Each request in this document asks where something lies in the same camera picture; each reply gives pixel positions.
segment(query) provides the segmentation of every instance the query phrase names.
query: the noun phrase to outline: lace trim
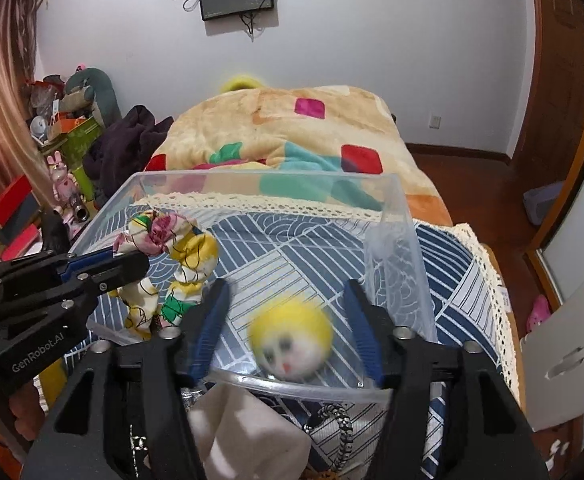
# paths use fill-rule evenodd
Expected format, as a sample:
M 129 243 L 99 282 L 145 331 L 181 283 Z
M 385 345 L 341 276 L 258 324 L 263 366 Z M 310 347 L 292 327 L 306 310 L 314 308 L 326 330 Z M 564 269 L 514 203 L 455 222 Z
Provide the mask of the lace trim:
M 381 212 L 350 207 L 341 204 L 326 204 L 312 202 L 310 200 L 296 200 L 291 198 L 281 198 L 274 196 L 239 195 L 222 193 L 170 193 L 154 194 L 146 196 L 134 205 L 150 205 L 156 208 L 167 208 L 179 210 L 182 208 L 203 208 L 203 209 L 231 209 L 236 211 L 250 212 L 274 212 L 296 215 L 316 216 L 320 218 L 339 218 L 365 220 L 372 222 L 381 221 Z M 434 229 L 446 231 L 454 235 L 476 258 L 481 275 L 488 285 L 490 302 L 492 303 L 492 316 L 497 333 L 497 351 L 501 357 L 503 378 L 510 388 L 517 402 L 520 402 L 518 389 L 517 361 L 512 339 L 510 320 L 506 313 L 505 300 L 499 286 L 503 282 L 499 273 L 490 263 L 490 257 L 477 240 L 476 235 L 468 224 L 459 224 L 454 227 L 443 227 L 428 224 Z
M 317 216 L 319 218 L 342 218 L 353 220 L 381 221 L 381 212 L 341 204 L 325 204 L 311 200 L 282 198 L 278 196 L 238 195 L 223 193 L 170 193 L 146 196 L 133 205 L 150 205 L 156 208 L 181 209 L 231 209 L 263 213 L 285 213 Z
M 486 251 L 485 247 L 481 245 L 476 238 L 474 231 L 472 231 L 472 228 L 468 224 L 458 224 L 454 227 L 435 226 L 431 224 L 427 225 L 453 234 L 476 258 L 481 276 L 488 286 L 490 294 L 492 317 L 494 318 L 494 324 L 496 326 L 497 351 L 501 357 L 503 378 L 510 388 L 512 395 L 520 404 L 517 355 L 514 340 L 512 339 L 512 329 L 510 327 L 510 319 L 508 318 L 506 310 L 505 299 L 499 289 L 499 286 L 504 286 L 501 276 L 499 276 L 499 273 L 490 262 L 488 251 Z

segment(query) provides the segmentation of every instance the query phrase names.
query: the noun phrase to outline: cable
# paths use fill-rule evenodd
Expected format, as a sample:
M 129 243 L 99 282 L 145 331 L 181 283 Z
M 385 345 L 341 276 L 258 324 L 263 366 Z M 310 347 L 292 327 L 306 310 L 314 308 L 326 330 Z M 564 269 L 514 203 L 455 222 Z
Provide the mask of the cable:
M 194 9 L 196 9 L 198 7 L 198 3 L 201 0 L 196 0 L 192 5 L 190 5 L 189 7 L 187 7 L 187 3 L 190 2 L 191 0 L 185 0 L 183 2 L 183 10 L 185 10 L 185 12 L 192 12 Z
M 339 452 L 333 459 L 330 469 L 336 473 L 341 471 L 347 460 L 352 455 L 352 446 L 354 442 L 352 420 L 342 404 L 332 403 L 323 404 L 319 410 L 314 413 L 303 426 L 303 431 L 307 434 L 315 431 L 323 422 L 335 419 L 341 432 Z
M 243 22 L 243 25 L 247 28 L 248 36 L 254 41 L 254 18 L 261 12 L 263 5 L 267 0 L 262 0 L 261 4 L 257 7 L 256 10 L 251 10 L 249 12 L 240 12 L 239 17 Z

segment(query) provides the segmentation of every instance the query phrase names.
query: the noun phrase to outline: door frame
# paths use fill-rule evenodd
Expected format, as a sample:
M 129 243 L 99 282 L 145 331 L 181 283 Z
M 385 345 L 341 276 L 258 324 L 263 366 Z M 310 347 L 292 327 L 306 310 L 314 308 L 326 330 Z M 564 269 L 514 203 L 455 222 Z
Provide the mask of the door frame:
M 541 47 L 542 47 L 542 19 L 543 19 L 543 5 L 541 0 L 534 0 L 534 18 L 536 22 L 536 38 L 534 40 L 534 66 L 532 69 L 532 82 L 530 87 L 530 97 L 528 98 L 528 109 L 526 110 L 525 117 L 523 119 L 523 125 L 521 127 L 521 134 L 518 137 L 517 146 L 514 150 L 514 155 L 512 156 L 513 163 L 516 162 L 517 156 L 523 149 L 526 135 L 530 129 L 531 120 L 531 105 L 534 104 L 534 99 L 536 98 L 536 90 L 538 88 L 538 79 L 540 73 L 541 65 Z M 547 300 L 550 303 L 550 307 L 554 312 L 562 304 L 562 298 L 560 297 L 559 291 L 554 284 L 551 274 L 549 273 L 541 252 L 547 247 L 550 240 L 556 234 L 563 219 L 568 214 L 572 203 L 576 199 L 576 195 L 581 188 L 581 184 L 584 180 L 584 127 L 581 133 L 581 140 L 577 146 L 576 154 L 574 155 L 574 160 L 568 171 L 568 175 L 563 182 L 563 186 L 559 193 L 559 196 L 552 204 L 549 212 L 541 223 L 538 231 L 532 238 L 528 248 L 526 249 L 526 256 L 530 261 L 530 264 L 537 275 L 540 285 L 545 293 Z

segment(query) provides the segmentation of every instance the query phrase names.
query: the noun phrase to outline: yellow plush ball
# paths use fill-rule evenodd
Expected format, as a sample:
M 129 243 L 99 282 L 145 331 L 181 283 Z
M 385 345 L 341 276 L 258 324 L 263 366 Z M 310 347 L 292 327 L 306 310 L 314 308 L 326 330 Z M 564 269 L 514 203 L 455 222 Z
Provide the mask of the yellow plush ball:
M 257 363 L 279 379 L 302 379 L 318 370 L 329 356 L 329 317 L 312 303 L 289 299 L 265 304 L 248 326 L 248 340 Z

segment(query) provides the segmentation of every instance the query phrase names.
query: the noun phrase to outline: screw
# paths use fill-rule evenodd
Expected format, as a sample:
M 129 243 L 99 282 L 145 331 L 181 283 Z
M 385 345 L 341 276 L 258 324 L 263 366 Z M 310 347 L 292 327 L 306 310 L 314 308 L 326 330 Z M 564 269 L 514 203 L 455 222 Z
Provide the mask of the screw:
M 181 335 L 181 329 L 177 326 L 166 326 L 159 332 L 161 339 L 175 339 Z
M 483 352 L 482 346 L 479 345 L 476 341 L 472 340 L 463 343 L 463 348 L 465 349 L 466 352 L 470 352 L 470 354 L 480 354 L 481 352 Z
M 392 335 L 397 339 L 412 339 L 414 337 L 414 330 L 409 326 L 398 326 L 392 331 Z
M 95 354 L 102 354 L 107 352 L 110 348 L 112 348 L 112 344 L 105 339 L 99 339 L 98 341 L 94 341 L 94 343 L 89 345 L 89 349 Z

